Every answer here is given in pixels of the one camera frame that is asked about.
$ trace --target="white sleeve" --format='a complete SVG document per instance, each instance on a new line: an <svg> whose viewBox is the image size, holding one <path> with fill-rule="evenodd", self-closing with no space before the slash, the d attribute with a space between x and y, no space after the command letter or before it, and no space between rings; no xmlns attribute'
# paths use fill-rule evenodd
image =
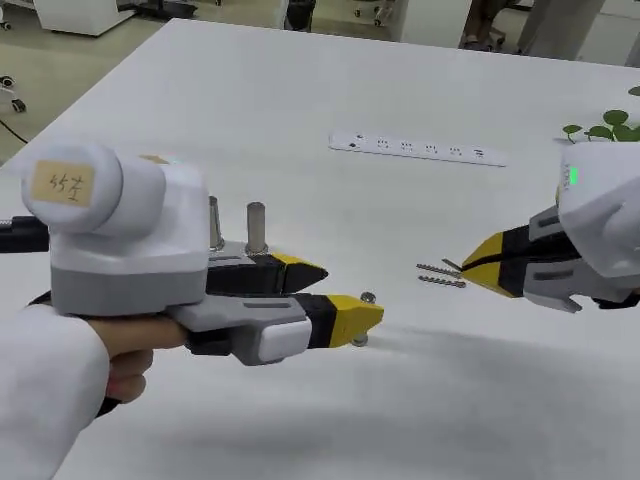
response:
<svg viewBox="0 0 640 480"><path fill-rule="evenodd" d="M0 478L53 478L108 377L106 348L84 320L33 305L0 321Z"/></svg>

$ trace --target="metal screw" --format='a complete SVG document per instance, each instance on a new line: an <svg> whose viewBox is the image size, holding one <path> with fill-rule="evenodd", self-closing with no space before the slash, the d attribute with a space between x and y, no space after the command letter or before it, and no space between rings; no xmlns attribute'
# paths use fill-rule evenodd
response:
<svg viewBox="0 0 640 480"><path fill-rule="evenodd" d="M467 286L465 282L461 282L461 281L452 282L451 280L445 280L444 278L418 277L418 279L422 280L423 282L436 283L438 285L444 285L446 287L466 288Z"/></svg>
<svg viewBox="0 0 640 480"><path fill-rule="evenodd" d="M428 272L433 272L433 273L440 273L442 275L448 275L453 278L460 278L461 276L461 273L455 270L447 270L446 268L435 267L433 265L424 265L422 263L419 263L418 265L416 265L416 267L420 268L421 270L426 270Z"/></svg>
<svg viewBox="0 0 640 480"><path fill-rule="evenodd" d="M371 292L364 292L360 295L360 300L364 303L376 303L376 296Z"/></svg>
<svg viewBox="0 0 640 480"><path fill-rule="evenodd" d="M265 206L260 202L247 205L247 255L260 255L268 250L265 241Z"/></svg>
<svg viewBox="0 0 640 480"><path fill-rule="evenodd" d="M224 248L224 239L220 232L220 214L218 199L209 197L209 251L217 252Z"/></svg>
<svg viewBox="0 0 640 480"><path fill-rule="evenodd" d="M442 263L444 263L445 265L450 266L451 268L453 268L454 270L457 270L458 272L462 271L462 268L460 268L460 266L456 265L455 263L453 263L448 258L443 258L442 259Z"/></svg>
<svg viewBox="0 0 640 480"><path fill-rule="evenodd" d="M360 295L360 300L364 303L375 304L376 296L371 292L364 292ZM366 333L357 335L353 340L351 340L351 345L354 347L365 347L369 343L369 335Z"/></svg>

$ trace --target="green plant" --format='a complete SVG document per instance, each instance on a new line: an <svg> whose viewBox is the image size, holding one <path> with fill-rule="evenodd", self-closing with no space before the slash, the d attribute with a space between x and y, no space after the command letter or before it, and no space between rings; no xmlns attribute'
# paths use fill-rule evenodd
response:
<svg viewBox="0 0 640 480"><path fill-rule="evenodd" d="M640 86L629 90L629 95L640 97ZM596 125L585 130L580 125L566 125L562 131L571 143L576 143L572 135L584 131L587 139L606 138L612 142L640 142L640 125L632 127L627 124L629 114L624 110L609 110L602 115L606 125Z"/></svg>

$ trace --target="green indicator light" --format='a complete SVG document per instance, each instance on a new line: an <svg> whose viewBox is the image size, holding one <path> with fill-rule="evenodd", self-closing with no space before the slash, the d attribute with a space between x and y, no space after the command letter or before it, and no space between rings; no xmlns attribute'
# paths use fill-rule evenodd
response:
<svg viewBox="0 0 640 480"><path fill-rule="evenodd" d="M569 169L569 185L575 185L576 183L578 183L578 169L571 167Z"/></svg>

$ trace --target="finger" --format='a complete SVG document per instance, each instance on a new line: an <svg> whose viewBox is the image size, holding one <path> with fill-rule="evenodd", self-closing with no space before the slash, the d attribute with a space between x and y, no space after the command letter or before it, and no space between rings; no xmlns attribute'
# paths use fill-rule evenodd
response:
<svg viewBox="0 0 640 480"><path fill-rule="evenodd" d="M111 358L137 350L176 348L185 344L186 331L166 317L91 320Z"/></svg>
<svg viewBox="0 0 640 480"><path fill-rule="evenodd" d="M122 403L131 403L144 392L147 381L142 375L111 380L107 385L106 395Z"/></svg>
<svg viewBox="0 0 640 480"><path fill-rule="evenodd" d="M153 350L138 350L137 352L123 353L111 360L110 379L120 379L142 375L151 368L153 363Z"/></svg>

